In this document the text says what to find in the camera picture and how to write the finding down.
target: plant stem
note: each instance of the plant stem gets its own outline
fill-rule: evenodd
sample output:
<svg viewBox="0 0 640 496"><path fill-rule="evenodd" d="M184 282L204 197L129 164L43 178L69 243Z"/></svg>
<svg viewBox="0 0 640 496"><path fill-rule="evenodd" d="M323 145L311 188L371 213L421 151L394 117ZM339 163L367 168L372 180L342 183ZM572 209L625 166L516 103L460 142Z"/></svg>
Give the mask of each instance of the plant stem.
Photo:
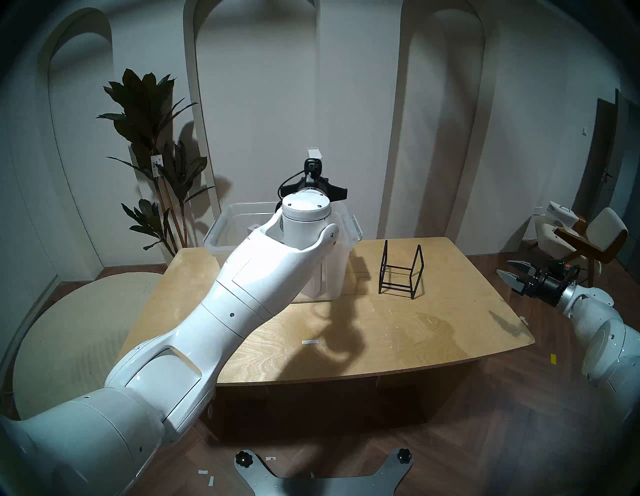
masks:
<svg viewBox="0 0 640 496"><path fill-rule="evenodd" d="M156 187L156 193L158 195L158 198L160 198L160 208L162 209L162 212L164 214L164 201L162 199L162 195L160 194L160 186L158 185L158 180L156 178L154 178L154 186ZM175 239L173 238L173 230L171 229L171 224L169 224L168 232L169 232L169 237L171 238L171 244L173 245L173 249L175 250L175 253L178 253L178 246L175 244Z"/></svg>
<svg viewBox="0 0 640 496"><path fill-rule="evenodd" d="M184 229L184 247L187 247L189 239L187 238L187 221L184 219L184 202L180 202L180 215L182 216L182 228Z"/></svg>
<svg viewBox="0 0 640 496"><path fill-rule="evenodd" d="M169 251L171 256L174 257L175 253L172 251L171 246L169 246L169 243L166 242L166 239L163 239L162 242L164 244L164 247L167 249L167 251Z"/></svg>
<svg viewBox="0 0 640 496"><path fill-rule="evenodd" d="M182 233L180 232L180 225L178 224L178 219L175 217L175 211L173 210L173 201L171 200L171 195L169 194L169 189L166 187L166 180L164 177L162 178L162 184L164 186L164 192L166 193L166 197L169 198L169 210L171 211L171 217L173 218L173 223L175 224L175 230L178 233L178 237L180 238L180 244L183 248L187 245L182 239Z"/></svg>

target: black knob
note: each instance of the black knob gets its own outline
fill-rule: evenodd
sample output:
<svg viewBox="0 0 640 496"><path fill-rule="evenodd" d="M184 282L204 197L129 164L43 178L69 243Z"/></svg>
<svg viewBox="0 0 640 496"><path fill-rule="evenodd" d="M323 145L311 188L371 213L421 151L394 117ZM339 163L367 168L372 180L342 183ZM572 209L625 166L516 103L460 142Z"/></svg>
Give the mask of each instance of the black knob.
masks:
<svg viewBox="0 0 640 496"><path fill-rule="evenodd" d="M249 468L249 465L253 463L253 456L246 451L241 451L236 455L236 463L244 468Z"/></svg>
<svg viewBox="0 0 640 496"><path fill-rule="evenodd" d="M407 448L400 448L400 451L398 451L398 460L400 460L400 463L409 463L411 461L411 451Z"/></svg>

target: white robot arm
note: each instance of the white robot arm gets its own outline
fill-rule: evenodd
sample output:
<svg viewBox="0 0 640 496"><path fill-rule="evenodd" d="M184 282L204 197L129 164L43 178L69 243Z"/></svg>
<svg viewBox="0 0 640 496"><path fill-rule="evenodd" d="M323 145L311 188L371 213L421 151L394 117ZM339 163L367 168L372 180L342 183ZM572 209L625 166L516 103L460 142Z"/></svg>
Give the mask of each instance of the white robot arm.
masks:
<svg viewBox="0 0 640 496"><path fill-rule="evenodd" d="M283 229L279 209L231 254L196 309L124 356L104 388L28 420L0 419L48 489L123 494L161 444L180 438L213 397L233 352L290 304L333 248L338 227L328 224L330 203L319 196L309 189L287 196L285 208L298 208L305 221L285 221Z"/></svg>
<svg viewBox="0 0 640 496"><path fill-rule="evenodd" d="M624 324L605 291L575 283L580 268L561 260L551 262L548 270L528 262L507 263L526 274L497 271L516 293L547 302L573 323L586 349L582 375L598 388L605 425L615 432L640 397L640 333Z"/></svg>

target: arched wall panel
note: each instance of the arched wall panel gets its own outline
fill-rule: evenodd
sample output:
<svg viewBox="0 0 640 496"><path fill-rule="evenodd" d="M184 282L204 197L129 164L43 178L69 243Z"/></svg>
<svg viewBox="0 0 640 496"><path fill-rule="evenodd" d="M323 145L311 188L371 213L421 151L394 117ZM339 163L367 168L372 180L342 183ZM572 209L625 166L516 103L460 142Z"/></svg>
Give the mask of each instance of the arched wall panel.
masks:
<svg viewBox="0 0 640 496"><path fill-rule="evenodd" d="M220 204L273 201L316 146L316 9L306 0L202 0L194 24Z"/></svg>
<svg viewBox="0 0 640 496"><path fill-rule="evenodd" d="M405 0L380 237L444 236L474 123L484 31L464 0Z"/></svg>
<svg viewBox="0 0 640 496"><path fill-rule="evenodd" d="M120 107L104 92L113 70L109 21L94 10L63 34L49 64L49 104L56 144L65 176L84 227L102 265L159 263L159 250L142 250L152 242L127 229L132 221L120 203L138 204L133 169L107 159L130 160L127 142L109 120L96 119Z"/></svg>

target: white label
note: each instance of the white label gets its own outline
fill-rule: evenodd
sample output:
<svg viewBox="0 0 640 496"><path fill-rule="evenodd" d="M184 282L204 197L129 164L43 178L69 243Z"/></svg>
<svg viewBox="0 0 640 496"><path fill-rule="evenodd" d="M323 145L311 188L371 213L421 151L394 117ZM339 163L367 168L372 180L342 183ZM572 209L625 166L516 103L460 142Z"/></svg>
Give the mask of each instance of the white label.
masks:
<svg viewBox="0 0 640 496"><path fill-rule="evenodd" d="M154 177L160 177L158 166L164 167L164 163L162 162L162 155L153 155L151 157L151 171L154 173Z"/></svg>
<svg viewBox="0 0 640 496"><path fill-rule="evenodd" d="M307 148L307 153L310 159L322 160L322 155L320 154L320 150L318 150L317 148Z"/></svg>
<svg viewBox="0 0 640 496"><path fill-rule="evenodd" d="M251 224L248 228L246 228L246 235L250 235L253 231L258 229L260 224Z"/></svg>

